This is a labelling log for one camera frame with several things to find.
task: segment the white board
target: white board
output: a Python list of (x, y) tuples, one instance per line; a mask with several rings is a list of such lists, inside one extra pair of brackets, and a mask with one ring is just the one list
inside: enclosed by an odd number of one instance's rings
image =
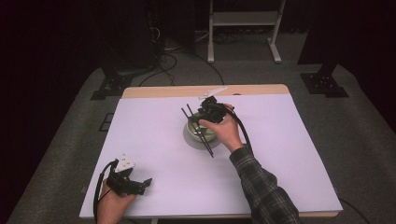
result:
[[(329, 176), (290, 94), (217, 96), (235, 106), (245, 125), (254, 155), (276, 175), (278, 185), (300, 212), (342, 210)], [(199, 108), (197, 97), (121, 99), (97, 162), (80, 217), (92, 218), (99, 174), (125, 153), (135, 161), (131, 179), (153, 178), (126, 217), (199, 217), (249, 215), (240, 179), (222, 144), (191, 147), (183, 136), (186, 104)]]

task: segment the floor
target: floor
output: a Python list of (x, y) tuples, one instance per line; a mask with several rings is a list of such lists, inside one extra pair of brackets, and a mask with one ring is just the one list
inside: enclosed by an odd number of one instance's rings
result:
[[(200, 57), (183, 53), (185, 49), (170, 51), (171, 56), (162, 57), (164, 69), (175, 66), (169, 75), (150, 77), (160, 71), (155, 70), (134, 78), (131, 86), (220, 85), (219, 74), (228, 85), (285, 84), (338, 196), (356, 206), (370, 223), (396, 223), (396, 135), (361, 91), (356, 78), (341, 66), (337, 66), (333, 77), (349, 97), (309, 94), (300, 74), (317, 72), (319, 65), (297, 64), (305, 37), (297, 33), (278, 35), (281, 64), (272, 60), (263, 35), (239, 35), (240, 40), (232, 44), (215, 45), (213, 64), (205, 62), (205, 42), (196, 47)], [(93, 223), (78, 214), (106, 140), (106, 132), (99, 132), (99, 128), (120, 99), (107, 96), (105, 100), (91, 100), (104, 78), (98, 68), (81, 88), (8, 223)], [(304, 218), (304, 223), (366, 223), (347, 203), (342, 205), (344, 211), (337, 217)], [(146, 224), (149, 220), (121, 223)]]

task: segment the plaid shirt sleeve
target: plaid shirt sleeve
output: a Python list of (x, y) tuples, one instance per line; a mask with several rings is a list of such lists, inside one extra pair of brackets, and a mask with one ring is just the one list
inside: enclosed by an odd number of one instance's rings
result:
[(289, 195), (277, 185), (276, 177), (264, 170), (247, 148), (230, 156), (241, 178), (253, 223), (302, 223)]

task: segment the human hand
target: human hand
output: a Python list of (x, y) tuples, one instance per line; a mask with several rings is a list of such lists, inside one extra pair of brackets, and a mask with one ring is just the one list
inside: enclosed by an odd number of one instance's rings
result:
[[(225, 105), (225, 106), (230, 111), (233, 110), (232, 105)], [(226, 114), (224, 120), (219, 124), (212, 123), (205, 119), (200, 119), (199, 124), (204, 125), (206, 126), (206, 128), (212, 130), (216, 134), (220, 142), (224, 146), (226, 146), (230, 150), (230, 152), (234, 152), (238, 148), (244, 146), (239, 137), (238, 123), (228, 113)]]
[(125, 210), (136, 198), (135, 194), (119, 196), (103, 181), (102, 193), (98, 204), (98, 224), (116, 224), (121, 221)]

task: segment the shelf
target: shelf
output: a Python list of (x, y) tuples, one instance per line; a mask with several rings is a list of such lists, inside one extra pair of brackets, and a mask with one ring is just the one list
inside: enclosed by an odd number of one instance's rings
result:
[(213, 26), (275, 25), (277, 11), (214, 12)]

